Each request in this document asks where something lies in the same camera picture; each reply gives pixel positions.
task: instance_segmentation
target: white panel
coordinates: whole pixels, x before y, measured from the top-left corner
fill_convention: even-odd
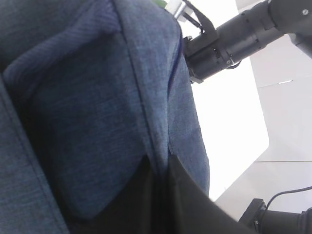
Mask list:
[[[251,62],[257,87],[312,76],[312,59],[294,46],[288,35],[252,55]]]
[[[223,71],[193,92],[211,168],[210,198],[218,198],[267,148],[268,133],[250,62]]]
[[[270,146],[258,161],[312,161],[312,79],[259,89]]]
[[[254,198],[268,202],[275,194],[312,186],[312,162],[254,163],[217,201],[217,205],[239,220]],[[283,195],[270,210],[301,213],[312,207],[312,192]]]
[[[236,0],[237,8],[240,10],[247,6],[252,5],[253,3],[257,2],[257,0]]]

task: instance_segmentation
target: black cable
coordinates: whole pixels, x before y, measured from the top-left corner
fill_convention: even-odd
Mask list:
[[[308,191],[308,190],[312,190],[312,186],[310,187],[307,187],[307,188],[303,188],[303,189],[296,189],[296,190],[290,190],[290,191],[285,191],[285,192],[281,192],[281,193],[278,193],[276,195],[274,195],[271,200],[268,202],[268,205],[267,207],[265,208],[264,212],[263,212],[263,215],[261,216],[260,218],[260,226],[262,224],[262,221],[263,221],[263,218],[266,214],[266,211],[269,209],[270,205],[272,204],[272,202],[278,197],[278,196],[281,196],[281,195],[285,195],[285,194],[295,194],[295,193],[300,193],[300,192],[305,192],[305,191]]]
[[[183,13],[183,16],[184,16],[184,18],[187,19],[192,25],[194,25],[196,28],[199,28],[201,34],[204,33],[204,28],[203,28],[203,26],[201,26],[201,24],[198,23],[195,19],[193,19],[189,14],[187,14],[186,12],[184,12],[184,13]]]
[[[238,62],[237,64],[235,64],[235,65],[233,65],[233,66],[231,66],[231,67],[228,67],[227,69],[228,69],[228,70],[235,69],[235,68],[237,68],[237,67],[241,64],[241,62],[242,62],[242,61]]]

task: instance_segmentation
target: black device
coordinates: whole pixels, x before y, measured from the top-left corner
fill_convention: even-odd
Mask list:
[[[202,83],[217,72],[236,68],[236,63],[285,34],[312,58],[311,0],[266,0],[217,29],[188,0],[184,2],[195,12],[201,28],[197,38],[184,39],[184,57],[193,82]]]
[[[301,214],[269,211],[262,199],[254,199],[239,223],[262,234],[311,234],[312,208]]]

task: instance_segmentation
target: blue fabric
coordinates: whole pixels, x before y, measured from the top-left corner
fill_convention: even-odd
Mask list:
[[[160,179],[178,155],[208,193],[180,28],[150,1],[86,1],[3,78],[63,211],[96,216],[144,155]]]
[[[7,94],[2,77],[0,164],[0,233],[67,234],[65,222]]]
[[[0,69],[64,31],[87,0],[0,1]]]

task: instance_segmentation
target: black fabric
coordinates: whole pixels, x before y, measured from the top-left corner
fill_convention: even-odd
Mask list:
[[[211,202],[176,156],[169,159],[168,217],[164,229],[154,229],[157,196],[153,172],[145,157],[126,188],[92,221],[72,234],[252,234]]]

